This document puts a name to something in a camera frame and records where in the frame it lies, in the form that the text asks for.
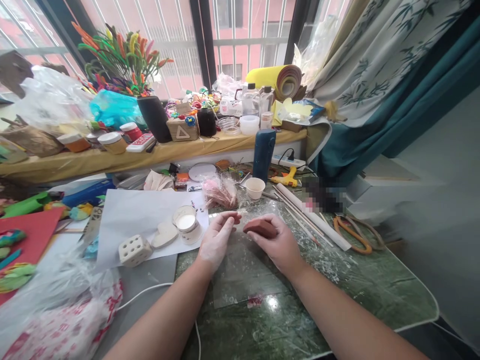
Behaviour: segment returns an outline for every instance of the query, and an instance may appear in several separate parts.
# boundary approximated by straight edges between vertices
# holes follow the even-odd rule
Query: triangle symbol
[[[190,135],[188,134],[188,132],[183,130],[180,125],[178,125],[178,128],[176,130],[176,138],[177,139],[189,139]]]

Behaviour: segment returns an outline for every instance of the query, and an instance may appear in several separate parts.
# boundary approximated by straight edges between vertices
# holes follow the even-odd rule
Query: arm
[[[205,298],[210,279],[240,223],[235,211],[222,212],[203,237],[198,257],[166,293],[110,349],[106,360],[179,359]]]
[[[278,235],[248,235],[292,283],[303,305],[339,359],[427,359],[420,351],[352,300],[300,256],[294,235],[276,215],[262,216]]]

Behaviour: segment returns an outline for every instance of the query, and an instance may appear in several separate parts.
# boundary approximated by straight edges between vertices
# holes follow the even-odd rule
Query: teal curtain
[[[480,85],[480,1],[474,1],[362,127],[332,126],[310,167],[346,186],[380,154],[397,156]]]

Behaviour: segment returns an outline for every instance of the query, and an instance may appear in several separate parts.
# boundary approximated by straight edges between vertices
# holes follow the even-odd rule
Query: scissors
[[[342,221],[342,218],[344,218],[353,229],[348,227],[347,224]],[[366,227],[373,234],[373,236],[375,236],[378,245],[370,243],[356,223],[362,224],[364,227]],[[380,234],[372,226],[370,226],[364,221],[357,219],[356,217],[336,212],[335,218],[333,219],[333,227],[335,228],[335,231],[345,240],[347,239],[345,238],[345,236],[342,235],[340,228],[344,229],[347,233],[357,239],[365,247],[365,249],[362,249],[355,245],[351,246],[352,250],[356,251],[359,254],[370,255],[373,250],[380,251],[385,248],[385,243]]]

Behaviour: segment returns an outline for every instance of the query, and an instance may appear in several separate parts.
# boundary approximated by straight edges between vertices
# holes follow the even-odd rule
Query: yellow glue gun
[[[283,173],[283,176],[274,176],[270,178],[270,181],[275,184],[282,184],[284,186],[291,186],[296,188],[299,185],[298,180],[294,179],[297,168],[295,166],[290,166],[290,173]]]

